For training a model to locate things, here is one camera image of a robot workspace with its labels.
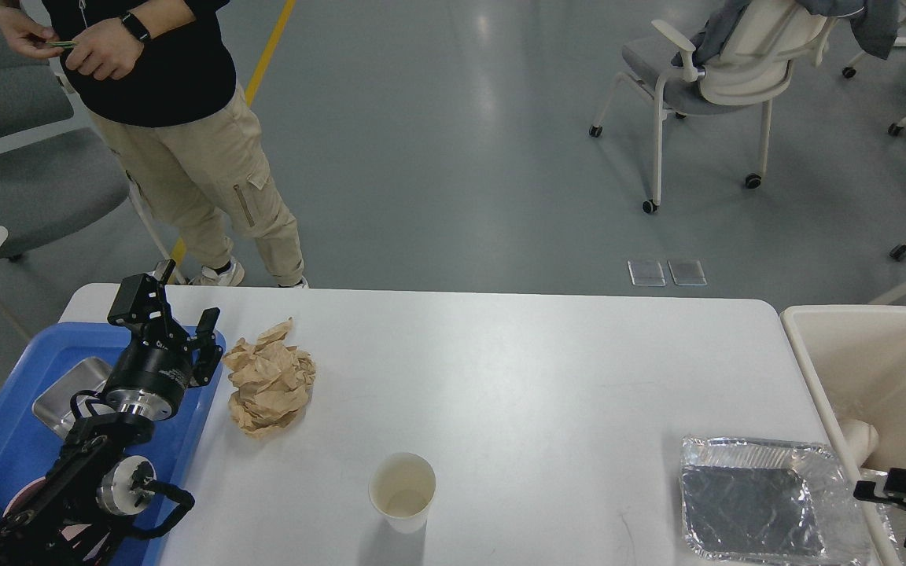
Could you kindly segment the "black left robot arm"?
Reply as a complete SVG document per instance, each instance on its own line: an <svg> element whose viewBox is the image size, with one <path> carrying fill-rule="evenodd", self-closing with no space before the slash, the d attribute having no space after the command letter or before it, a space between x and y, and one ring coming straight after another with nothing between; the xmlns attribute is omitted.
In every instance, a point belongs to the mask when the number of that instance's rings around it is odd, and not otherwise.
<svg viewBox="0 0 906 566"><path fill-rule="evenodd" d="M163 537L193 509L189 491L128 453L177 415L188 390L211 383L223 354L219 308L202 312L194 334L175 320L165 294L174 268L163 260L122 280L107 320L130 331L129 344L100 391L69 396L60 455L0 518L0 565L105 565L126 538Z"/></svg>

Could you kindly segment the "person's hand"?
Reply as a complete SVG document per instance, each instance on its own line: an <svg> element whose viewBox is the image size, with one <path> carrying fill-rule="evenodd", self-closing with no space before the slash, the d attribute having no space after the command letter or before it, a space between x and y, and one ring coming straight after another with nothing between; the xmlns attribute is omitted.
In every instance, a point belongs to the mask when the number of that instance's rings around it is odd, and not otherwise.
<svg viewBox="0 0 906 566"><path fill-rule="evenodd" d="M96 80L122 79L130 74L145 44L121 22L108 18L91 25L74 39L62 68Z"/></svg>

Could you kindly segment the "person's other hand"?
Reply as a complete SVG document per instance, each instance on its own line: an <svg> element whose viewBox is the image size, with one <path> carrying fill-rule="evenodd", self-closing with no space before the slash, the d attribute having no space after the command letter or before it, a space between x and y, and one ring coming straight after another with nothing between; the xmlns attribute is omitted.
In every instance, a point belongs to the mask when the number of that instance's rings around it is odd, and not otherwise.
<svg viewBox="0 0 906 566"><path fill-rule="evenodd" d="M51 46L58 40L54 29L33 20L20 1L0 1L0 32L14 53L32 60L50 60L64 52L61 47Z"/></svg>

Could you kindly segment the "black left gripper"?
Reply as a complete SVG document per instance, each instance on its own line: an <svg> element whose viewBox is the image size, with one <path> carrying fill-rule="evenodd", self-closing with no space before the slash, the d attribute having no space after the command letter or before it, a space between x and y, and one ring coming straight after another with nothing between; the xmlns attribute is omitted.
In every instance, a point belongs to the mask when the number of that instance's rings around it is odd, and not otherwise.
<svg viewBox="0 0 906 566"><path fill-rule="evenodd" d="M188 389L208 386L224 352L215 335L219 308L201 313L190 344L165 345L177 337L165 294L174 268L173 260L161 260L150 272L126 277L108 312L108 324L125 327L135 340L112 368L103 400L154 422L176 416Z"/></svg>

